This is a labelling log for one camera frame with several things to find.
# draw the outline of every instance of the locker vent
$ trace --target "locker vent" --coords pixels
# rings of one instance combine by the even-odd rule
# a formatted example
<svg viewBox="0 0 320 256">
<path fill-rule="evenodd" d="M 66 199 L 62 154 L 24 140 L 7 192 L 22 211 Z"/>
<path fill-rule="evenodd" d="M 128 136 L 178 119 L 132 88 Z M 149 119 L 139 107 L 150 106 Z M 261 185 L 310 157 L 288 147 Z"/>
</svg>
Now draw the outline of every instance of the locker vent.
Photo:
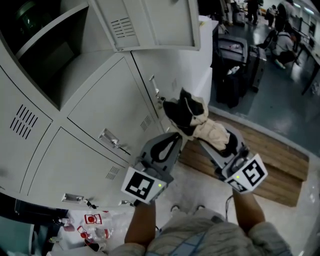
<svg viewBox="0 0 320 256">
<path fill-rule="evenodd" d="M 150 124 L 151 124 L 151 118 L 150 116 L 147 115 L 145 119 L 142 121 L 142 123 L 140 124 L 140 126 L 142 130 L 145 132 Z"/>
<path fill-rule="evenodd" d="M 136 35 L 129 17 L 112 21 L 111 27 L 117 38 L 125 38 Z"/>
<path fill-rule="evenodd" d="M 105 178 L 113 181 L 119 171 L 119 168 L 113 166 Z"/>
<path fill-rule="evenodd" d="M 27 139 L 37 120 L 38 117 L 22 104 L 13 118 L 10 129 L 22 138 Z"/>
</svg>

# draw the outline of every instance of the cable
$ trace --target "cable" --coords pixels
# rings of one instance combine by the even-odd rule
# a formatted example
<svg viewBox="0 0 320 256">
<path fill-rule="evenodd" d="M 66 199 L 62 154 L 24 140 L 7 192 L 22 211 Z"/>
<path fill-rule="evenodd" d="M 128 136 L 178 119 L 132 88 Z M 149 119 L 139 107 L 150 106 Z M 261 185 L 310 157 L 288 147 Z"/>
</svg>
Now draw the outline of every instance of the cable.
<svg viewBox="0 0 320 256">
<path fill-rule="evenodd" d="M 229 203 L 231 199 L 233 198 L 233 195 L 230 195 L 228 199 L 225 201 L 225 221 L 228 222 L 228 209 L 229 209 Z"/>
</svg>

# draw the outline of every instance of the wooden board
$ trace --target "wooden board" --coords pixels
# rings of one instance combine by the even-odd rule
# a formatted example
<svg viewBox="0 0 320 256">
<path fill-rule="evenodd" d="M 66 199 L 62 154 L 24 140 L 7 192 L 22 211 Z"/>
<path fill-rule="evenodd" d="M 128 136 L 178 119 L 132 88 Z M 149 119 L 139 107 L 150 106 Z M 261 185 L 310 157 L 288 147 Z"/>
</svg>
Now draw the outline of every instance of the wooden board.
<svg viewBox="0 0 320 256">
<path fill-rule="evenodd" d="M 240 130 L 251 151 L 260 154 L 268 170 L 268 176 L 254 190 L 254 193 L 280 204 L 295 207 L 298 203 L 302 182 L 307 179 L 309 158 L 278 140 L 245 125 L 211 113 L 210 118 L 229 123 Z M 213 164 L 196 140 L 188 141 L 179 161 L 206 175 L 217 178 Z"/>
<path fill-rule="evenodd" d="M 259 153 L 262 161 L 301 181 L 306 181 L 309 169 L 309 157 L 298 150 L 246 125 L 232 121 L 220 115 L 209 114 L 215 121 L 228 123 L 238 129 L 247 146 Z"/>
</svg>

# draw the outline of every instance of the forearm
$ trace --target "forearm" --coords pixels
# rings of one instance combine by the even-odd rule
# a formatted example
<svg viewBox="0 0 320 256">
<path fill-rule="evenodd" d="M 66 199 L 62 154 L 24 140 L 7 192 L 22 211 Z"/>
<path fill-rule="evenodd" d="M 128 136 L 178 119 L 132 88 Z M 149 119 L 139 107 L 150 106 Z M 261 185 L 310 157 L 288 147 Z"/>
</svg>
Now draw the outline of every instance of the forearm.
<svg viewBox="0 0 320 256">
<path fill-rule="evenodd" d="M 124 243 L 135 243 L 147 247 L 156 235 L 156 203 L 141 202 L 134 214 L 125 235 Z"/>
<path fill-rule="evenodd" d="M 252 193 L 239 194 L 233 190 L 235 213 L 238 224 L 248 233 L 255 225 L 265 222 L 265 215 Z"/>
</svg>

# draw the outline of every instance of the trash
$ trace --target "trash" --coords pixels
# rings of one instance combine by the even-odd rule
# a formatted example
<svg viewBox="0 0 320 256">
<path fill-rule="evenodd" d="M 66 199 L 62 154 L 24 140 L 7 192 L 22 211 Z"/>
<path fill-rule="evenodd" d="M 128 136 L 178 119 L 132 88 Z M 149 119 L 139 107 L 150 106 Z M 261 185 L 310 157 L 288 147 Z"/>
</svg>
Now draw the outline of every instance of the trash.
<svg viewBox="0 0 320 256">
<path fill-rule="evenodd" d="M 51 243 L 51 244 L 57 244 L 59 242 L 62 241 L 62 237 L 61 236 L 53 236 L 51 238 L 48 239 L 48 242 Z"/>
<path fill-rule="evenodd" d="M 69 224 L 69 225 L 67 225 L 67 226 L 63 226 L 63 230 L 66 231 L 66 232 L 73 232 L 73 231 L 75 231 L 76 229 L 75 229 L 75 226 L 74 226 L 74 225 Z"/>
<path fill-rule="evenodd" d="M 239 49 L 240 45 L 239 44 L 233 44 L 233 45 L 230 46 L 230 48 Z"/>
<path fill-rule="evenodd" d="M 73 224 L 75 223 L 75 220 L 72 218 L 60 218 L 58 222 L 61 224 Z"/>
<path fill-rule="evenodd" d="M 235 74 L 239 69 L 240 69 L 239 66 L 234 66 L 233 68 L 229 69 L 226 74 L 227 74 L 227 76 L 231 75 L 231 74 Z"/>
</svg>

